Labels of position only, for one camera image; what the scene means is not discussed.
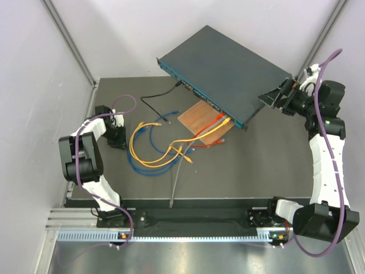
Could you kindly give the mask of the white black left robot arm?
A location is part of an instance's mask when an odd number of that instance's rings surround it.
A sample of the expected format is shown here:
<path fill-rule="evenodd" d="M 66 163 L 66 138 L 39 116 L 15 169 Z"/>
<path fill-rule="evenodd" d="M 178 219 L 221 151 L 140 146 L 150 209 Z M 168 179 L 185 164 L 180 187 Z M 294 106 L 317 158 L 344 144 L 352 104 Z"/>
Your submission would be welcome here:
<path fill-rule="evenodd" d="M 95 107 L 95 115 L 69 136 L 58 140 L 64 178 L 80 186 L 98 203 L 98 218 L 110 220 L 116 226 L 129 221 L 129 212 L 123 209 L 120 195 L 112 189 L 103 175 L 104 166 L 98 139 L 104 137 L 112 148 L 127 149 L 124 117 L 114 108 Z"/>

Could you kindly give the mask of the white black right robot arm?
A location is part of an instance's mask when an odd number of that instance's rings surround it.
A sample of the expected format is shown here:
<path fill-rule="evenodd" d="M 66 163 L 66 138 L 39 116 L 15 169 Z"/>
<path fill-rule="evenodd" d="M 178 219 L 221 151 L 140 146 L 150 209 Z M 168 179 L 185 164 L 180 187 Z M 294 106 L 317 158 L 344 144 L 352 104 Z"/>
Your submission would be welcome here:
<path fill-rule="evenodd" d="M 313 192 L 308 205 L 273 197 L 266 211 L 267 221 L 274 226 L 285 220 L 296 235 L 312 239 L 340 242 L 358 224 L 359 213 L 350 209 L 343 182 L 342 152 L 345 143 L 345 123 L 337 116 L 345 86 L 326 80 L 321 83 L 318 106 L 325 133 L 321 133 L 315 112 L 314 92 L 308 86 L 299 88 L 292 79 L 286 79 L 278 88 L 259 96 L 271 108 L 283 114 L 298 114 L 306 119 L 305 129 L 313 157 Z"/>

